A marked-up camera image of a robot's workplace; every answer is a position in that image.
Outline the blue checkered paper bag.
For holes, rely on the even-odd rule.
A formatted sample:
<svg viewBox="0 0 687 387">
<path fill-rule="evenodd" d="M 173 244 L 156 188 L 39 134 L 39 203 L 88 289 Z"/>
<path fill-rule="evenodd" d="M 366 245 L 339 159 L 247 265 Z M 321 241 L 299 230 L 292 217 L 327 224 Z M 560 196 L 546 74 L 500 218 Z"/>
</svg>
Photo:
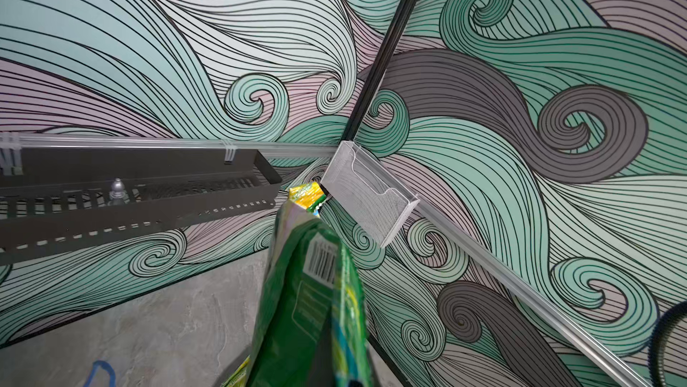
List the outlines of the blue checkered paper bag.
<svg viewBox="0 0 687 387">
<path fill-rule="evenodd" d="M 96 360 L 91 366 L 91 370 L 83 383 L 83 387 L 93 387 L 98 378 L 106 381 L 107 387 L 116 387 L 117 376 L 114 367 L 105 360 Z"/>
</svg>

